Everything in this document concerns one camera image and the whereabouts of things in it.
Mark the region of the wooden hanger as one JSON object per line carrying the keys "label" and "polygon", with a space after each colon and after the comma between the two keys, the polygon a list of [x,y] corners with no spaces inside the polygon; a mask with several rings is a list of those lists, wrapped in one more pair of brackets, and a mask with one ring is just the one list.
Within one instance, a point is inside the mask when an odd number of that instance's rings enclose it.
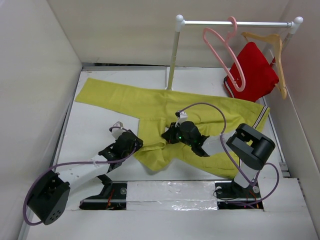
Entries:
{"label": "wooden hanger", "polygon": [[279,82],[276,84],[276,87],[279,89],[282,98],[286,99],[287,87],[286,87],[285,76],[284,76],[284,71],[282,67],[283,42],[281,40],[280,35],[274,33],[267,36],[261,36],[251,32],[242,32],[241,35],[247,40],[247,42],[249,41],[248,38],[251,38],[251,39],[258,40],[258,41],[265,42],[267,44],[272,45],[273,53],[274,53],[273,58],[275,60],[277,76],[279,79]]}

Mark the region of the yellow-green trousers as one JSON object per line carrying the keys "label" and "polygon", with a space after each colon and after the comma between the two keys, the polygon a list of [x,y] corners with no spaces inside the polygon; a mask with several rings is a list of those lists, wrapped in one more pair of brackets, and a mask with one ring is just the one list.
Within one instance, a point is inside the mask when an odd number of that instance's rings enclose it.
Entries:
{"label": "yellow-green trousers", "polygon": [[167,141],[163,134],[176,126],[181,110],[202,135],[215,137],[231,134],[240,124],[262,131],[270,112],[267,106],[236,98],[146,89],[94,78],[87,79],[75,100],[137,118],[137,136],[143,146],[134,156],[148,169],[158,172],[179,159],[227,179],[238,173],[239,158],[235,153],[219,147],[216,154],[200,157],[189,145]]}

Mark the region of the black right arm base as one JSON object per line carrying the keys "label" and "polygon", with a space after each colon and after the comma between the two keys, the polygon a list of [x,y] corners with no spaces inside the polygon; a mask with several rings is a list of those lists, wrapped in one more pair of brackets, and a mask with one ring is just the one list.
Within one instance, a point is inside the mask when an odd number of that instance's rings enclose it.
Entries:
{"label": "black right arm base", "polygon": [[217,199],[219,210],[262,210],[259,185],[249,185],[247,188],[235,185],[232,181],[215,181],[213,196]]}

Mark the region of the white metal clothes rack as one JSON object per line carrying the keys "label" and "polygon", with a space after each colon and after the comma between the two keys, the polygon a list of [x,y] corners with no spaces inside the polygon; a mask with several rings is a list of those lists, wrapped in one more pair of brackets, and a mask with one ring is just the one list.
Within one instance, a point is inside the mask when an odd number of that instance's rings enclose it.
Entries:
{"label": "white metal clothes rack", "polygon": [[[297,32],[300,25],[303,23],[304,19],[301,16],[296,17],[293,21],[288,22],[254,22],[254,21],[237,21],[236,24],[238,27],[251,27],[251,28],[283,28],[289,29],[287,37],[285,38],[284,44],[286,45],[292,36]],[[178,14],[175,17],[175,32],[173,38],[173,47],[171,53],[171,60],[169,71],[166,73],[167,82],[166,90],[172,90],[174,72],[176,67],[176,58],[178,51],[178,44],[180,38],[180,32],[184,26],[222,26],[222,27],[232,27],[233,23],[228,21],[200,21],[200,20],[185,20],[181,14]]]}

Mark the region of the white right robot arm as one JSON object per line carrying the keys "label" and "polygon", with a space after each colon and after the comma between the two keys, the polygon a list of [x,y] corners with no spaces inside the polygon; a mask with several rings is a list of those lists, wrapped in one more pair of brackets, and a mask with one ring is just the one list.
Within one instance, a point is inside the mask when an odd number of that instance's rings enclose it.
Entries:
{"label": "white right robot arm", "polygon": [[249,192],[253,180],[260,172],[271,153],[275,143],[255,128],[241,123],[234,132],[219,136],[202,135],[191,121],[173,122],[162,135],[169,144],[183,143],[199,157],[211,157],[225,153],[230,157],[233,152],[242,164],[235,164],[238,173],[231,184],[231,191],[237,197],[243,197]]}

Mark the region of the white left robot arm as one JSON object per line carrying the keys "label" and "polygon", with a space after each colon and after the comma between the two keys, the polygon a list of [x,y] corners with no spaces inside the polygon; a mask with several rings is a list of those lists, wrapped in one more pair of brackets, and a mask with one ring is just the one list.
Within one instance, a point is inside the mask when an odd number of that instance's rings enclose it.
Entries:
{"label": "white left robot arm", "polygon": [[27,192],[22,207],[24,222],[29,226],[52,224],[65,211],[74,190],[120,167],[142,146],[142,139],[131,130],[124,130],[114,143],[90,160],[49,167],[38,176]]}

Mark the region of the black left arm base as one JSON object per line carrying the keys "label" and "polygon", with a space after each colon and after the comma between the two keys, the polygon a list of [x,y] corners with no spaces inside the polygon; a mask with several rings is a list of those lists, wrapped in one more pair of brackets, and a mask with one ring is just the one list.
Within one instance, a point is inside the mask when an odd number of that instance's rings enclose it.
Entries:
{"label": "black left arm base", "polygon": [[126,210],[127,209],[127,181],[113,181],[106,174],[97,178],[103,184],[103,188],[97,195],[89,196],[79,203],[81,210]]}

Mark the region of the red folded shorts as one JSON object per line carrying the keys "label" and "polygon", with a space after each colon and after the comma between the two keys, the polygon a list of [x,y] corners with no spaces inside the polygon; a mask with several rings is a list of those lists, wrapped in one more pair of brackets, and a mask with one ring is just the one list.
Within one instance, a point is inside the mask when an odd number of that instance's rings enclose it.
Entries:
{"label": "red folded shorts", "polygon": [[238,92],[228,76],[224,88],[231,98],[256,102],[269,94],[279,82],[276,72],[254,42],[248,42],[238,54],[237,60],[245,77],[245,88]]}

